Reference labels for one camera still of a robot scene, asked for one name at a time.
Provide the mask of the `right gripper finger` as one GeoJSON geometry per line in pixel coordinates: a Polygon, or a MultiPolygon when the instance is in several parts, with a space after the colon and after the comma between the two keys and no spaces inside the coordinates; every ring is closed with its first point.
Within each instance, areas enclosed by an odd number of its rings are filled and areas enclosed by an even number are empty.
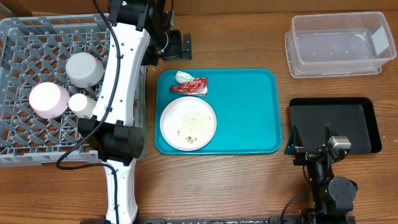
{"type": "Polygon", "coordinates": [[[336,136],[337,133],[333,130],[333,128],[329,124],[327,124],[325,126],[325,145],[334,146],[336,136]]]}
{"type": "Polygon", "coordinates": [[[291,125],[289,140],[284,150],[286,155],[296,155],[303,153],[303,143],[301,141],[299,131],[295,124],[291,125]]]}

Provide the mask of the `white napkin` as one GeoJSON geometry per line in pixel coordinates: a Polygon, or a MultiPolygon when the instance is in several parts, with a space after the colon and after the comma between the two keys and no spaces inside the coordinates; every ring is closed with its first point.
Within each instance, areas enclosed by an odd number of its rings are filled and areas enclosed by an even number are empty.
{"type": "Polygon", "coordinates": [[[190,81],[192,81],[194,79],[195,78],[193,76],[191,76],[187,72],[177,71],[176,74],[175,74],[175,80],[179,84],[187,83],[187,82],[190,82],[190,81]]]}

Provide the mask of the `white dinner plate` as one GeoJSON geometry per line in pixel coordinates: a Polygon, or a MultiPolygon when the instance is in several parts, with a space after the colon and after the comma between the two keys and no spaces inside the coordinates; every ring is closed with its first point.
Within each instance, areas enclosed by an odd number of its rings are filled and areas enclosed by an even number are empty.
{"type": "Polygon", "coordinates": [[[162,137],[179,151],[195,151],[205,147],[215,135],[216,128],[213,108],[194,96],[173,100],[160,116],[162,137]]]}

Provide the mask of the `grey bowl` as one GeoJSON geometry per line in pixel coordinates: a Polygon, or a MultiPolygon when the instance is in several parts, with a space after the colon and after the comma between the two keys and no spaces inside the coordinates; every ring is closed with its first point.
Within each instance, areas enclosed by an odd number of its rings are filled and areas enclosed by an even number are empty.
{"type": "Polygon", "coordinates": [[[78,88],[97,84],[103,77],[103,64],[91,54],[73,54],[66,63],[65,70],[70,82],[78,88]]]}

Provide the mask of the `white cup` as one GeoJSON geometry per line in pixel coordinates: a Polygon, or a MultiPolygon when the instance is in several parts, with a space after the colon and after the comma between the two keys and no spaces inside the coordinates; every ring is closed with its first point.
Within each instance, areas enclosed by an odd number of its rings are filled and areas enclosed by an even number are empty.
{"type": "Polygon", "coordinates": [[[68,107],[79,118],[90,119],[95,106],[95,100],[81,93],[74,94],[68,101],[68,107]]]}

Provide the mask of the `pink bowl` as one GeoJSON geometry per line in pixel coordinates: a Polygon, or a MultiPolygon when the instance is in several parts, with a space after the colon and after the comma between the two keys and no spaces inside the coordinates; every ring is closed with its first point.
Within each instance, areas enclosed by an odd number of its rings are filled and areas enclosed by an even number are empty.
{"type": "Polygon", "coordinates": [[[43,82],[31,90],[29,104],[37,116],[50,119],[62,115],[68,108],[68,91],[55,83],[43,82]]]}

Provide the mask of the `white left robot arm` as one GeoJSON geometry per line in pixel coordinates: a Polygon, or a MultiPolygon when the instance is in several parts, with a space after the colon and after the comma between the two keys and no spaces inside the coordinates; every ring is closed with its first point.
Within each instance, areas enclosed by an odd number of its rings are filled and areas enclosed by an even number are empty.
{"type": "Polygon", "coordinates": [[[171,28],[174,12],[164,7],[161,0],[110,1],[104,18],[111,37],[102,88],[91,117],[78,121],[106,172],[104,223],[138,222],[134,169],[146,149],[146,67],[192,57],[191,35],[171,28]]]}

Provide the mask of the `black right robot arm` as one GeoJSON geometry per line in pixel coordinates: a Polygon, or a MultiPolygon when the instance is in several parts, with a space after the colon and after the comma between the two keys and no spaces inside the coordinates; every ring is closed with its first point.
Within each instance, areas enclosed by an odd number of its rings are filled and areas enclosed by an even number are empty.
{"type": "Polygon", "coordinates": [[[345,177],[336,177],[331,165],[343,160],[351,149],[346,136],[339,136],[330,125],[325,126],[325,143],[316,151],[304,148],[296,125],[290,129],[290,137],[285,147],[286,155],[294,155],[295,166],[303,168],[303,174],[310,184],[308,190],[291,199],[280,215],[281,223],[306,224],[355,224],[353,202],[358,191],[356,182],[345,177]],[[313,208],[307,208],[298,217],[286,218],[288,207],[300,197],[312,194],[313,208]]]}

